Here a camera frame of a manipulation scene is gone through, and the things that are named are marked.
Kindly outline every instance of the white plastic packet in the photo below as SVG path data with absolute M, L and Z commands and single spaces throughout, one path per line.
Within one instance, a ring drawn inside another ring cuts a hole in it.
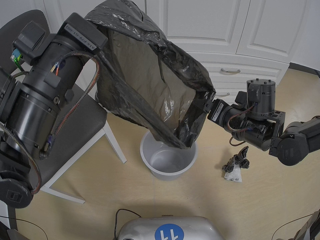
M 232 172 L 226 172 L 224 178 L 231 182 L 242 182 L 240 165 L 235 164 Z

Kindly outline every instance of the white trash can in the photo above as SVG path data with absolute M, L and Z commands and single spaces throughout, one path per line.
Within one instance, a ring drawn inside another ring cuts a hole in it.
M 161 141 L 156 141 L 148 131 L 142 138 L 140 154 L 155 177 L 163 181 L 172 181 L 194 164 L 198 156 L 198 146 L 194 142 L 188 149 L 169 147 Z

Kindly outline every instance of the light wood floor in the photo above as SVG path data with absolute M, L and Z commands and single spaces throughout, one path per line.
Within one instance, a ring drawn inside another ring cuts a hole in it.
M 288 70 L 276 90 L 276 109 L 286 112 L 286 125 L 320 114 L 320 79 Z M 209 218 L 226 239 L 270 240 L 282 224 L 311 214 L 320 204 L 320 151 L 296 166 L 250 146 L 250 168 L 242 169 L 242 183 L 226 181 L 221 170 L 241 147 L 229 145 L 230 135 L 206 121 L 197 140 L 199 156 L 182 177 L 172 182 L 152 176 L 140 158 L 146 129 L 108 116 L 108 122 L 128 161 L 122 164 L 102 137 L 54 187 L 82 196 L 78 204 L 40 192 L 17 218 L 41 226 L 49 239 L 112 239 L 115 212 L 131 209 L 143 217 L 172 214 Z M 119 214 L 118 228 L 135 218 Z M 275 235 L 288 239 L 307 218 L 284 226 Z M 34 240 L 45 239 L 36 227 L 18 221 L 19 231 Z

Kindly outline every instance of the black trash bag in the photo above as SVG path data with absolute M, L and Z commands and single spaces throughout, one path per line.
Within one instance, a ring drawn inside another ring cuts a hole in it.
M 215 94 L 207 70 L 132 1 L 106 0 L 85 18 L 108 37 L 98 55 L 98 101 L 168 146 L 191 147 L 206 119 L 195 100 Z

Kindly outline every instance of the label sticker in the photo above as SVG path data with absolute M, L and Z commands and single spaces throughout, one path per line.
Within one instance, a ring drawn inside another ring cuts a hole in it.
M 164 224 L 155 231 L 155 240 L 183 240 L 184 232 L 176 224 Z
M 217 118 L 218 118 L 218 116 L 219 116 L 222 108 L 223 108 L 223 104 L 220 103 L 220 105 L 218 106 L 218 109 L 217 109 L 216 113 L 214 113 L 214 116 L 213 116 L 213 118 L 212 118 L 212 120 L 213 120 L 214 122 L 217 120 Z
M 66 26 L 64 27 L 64 29 L 66 31 L 68 31 L 71 35 L 73 35 L 76 39 L 78 39 L 80 42 L 82 42 L 86 47 L 88 47 L 90 50 L 94 50 L 95 48 L 97 48 L 97 46 L 95 46 L 93 44 L 93 42 L 89 41 L 88 38 L 84 37 L 78 30 L 76 30 L 73 26 L 66 24 Z

